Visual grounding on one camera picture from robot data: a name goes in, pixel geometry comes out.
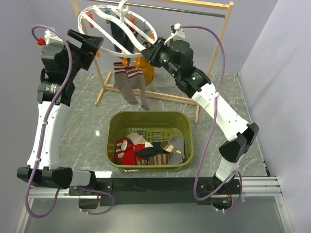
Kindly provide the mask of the white round clip hanger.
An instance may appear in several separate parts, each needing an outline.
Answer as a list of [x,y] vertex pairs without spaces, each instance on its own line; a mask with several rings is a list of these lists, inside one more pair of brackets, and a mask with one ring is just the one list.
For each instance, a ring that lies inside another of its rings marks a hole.
[[[120,49],[120,52],[100,47],[100,49],[112,56],[120,58],[137,58],[141,57],[141,51],[146,47],[138,40],[136,34],[140,35],[146,42],[153,45],[158,39],[157,33],[154,27],[142,16],[131,11],[127,5],[129,1],[121,0],[117,6],[108,4],[96,4],[83,9],[77,17],[77,26],[80,33],[84,34],[82,21],[86,20],[90,25],[98,30],[105,38],[107,38],[115,47]],[[110,21],[118,29],[121,34],[125,35],[137,50],[136,53],[131,52],[121,43],[117,36],[107,32],[103,29],[99,23],[97,23],[93,17],[89,14],[94,13],[103,20]]]

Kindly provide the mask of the red santa sock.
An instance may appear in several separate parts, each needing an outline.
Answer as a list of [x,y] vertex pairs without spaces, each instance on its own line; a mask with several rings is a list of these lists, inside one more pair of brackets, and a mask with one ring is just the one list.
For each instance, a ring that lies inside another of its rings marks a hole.
[[138,152],[145,148],[146,143],[134,144],[128,137],[119,139],[117,141],[117,148],[114,156],[114,163],[123,166],[136,165],[136,155]]

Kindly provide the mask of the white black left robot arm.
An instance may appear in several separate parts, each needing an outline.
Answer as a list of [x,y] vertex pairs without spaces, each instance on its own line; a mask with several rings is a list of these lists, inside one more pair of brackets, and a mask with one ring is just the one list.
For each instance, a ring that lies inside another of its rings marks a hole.
[[33,186],[66,189],[80,186],[86,195],[96,192],[95,173],[61,167],[59,142],[65,116],[75,90],[73,83],[79,70],[88,70],[104,39],[68,30],[68,36],[81,42],[45,41],[41,61],[44,65],[37,88],[38,123],[33,149],[25,167],[17,170],[17,177]]

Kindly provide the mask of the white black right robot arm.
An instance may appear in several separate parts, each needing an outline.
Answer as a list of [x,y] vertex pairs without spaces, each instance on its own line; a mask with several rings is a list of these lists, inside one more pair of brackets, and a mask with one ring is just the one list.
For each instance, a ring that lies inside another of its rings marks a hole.
[[214,190],[223,194],[230,188],[232,173],[255,141],[259,127],[238,115],[210,78],[193,65],[193,50],[188,42],[176,40],[169,45],[164,42],[164,38],[159,38],[141,54],[150,65],[163,67],[174,78],[176,86],[200,105],[223,131],[226,141],[219,148],[222,158],[213,182]]

